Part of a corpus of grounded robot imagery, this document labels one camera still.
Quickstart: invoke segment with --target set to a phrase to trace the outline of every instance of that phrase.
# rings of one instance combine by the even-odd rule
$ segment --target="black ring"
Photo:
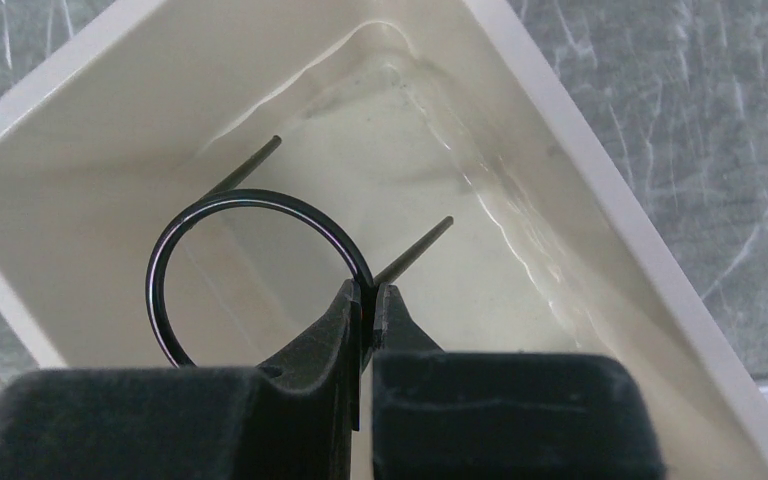
[[[196,223],[216,212],[237,207],[276,210],[306,223],[325,237],[343,257],[354,280],[361,287],[361,295],[368,296],[374,291],[372,272],[357,245],[337,223],[311,205],[269,190],[239,189],[207,195],[187,207],[166,227],[151,252],[146,274],[146,304],[151,328],[166,358],[176,367],[195,364],[175,337],[166,312],[163,290],[172,251]]]

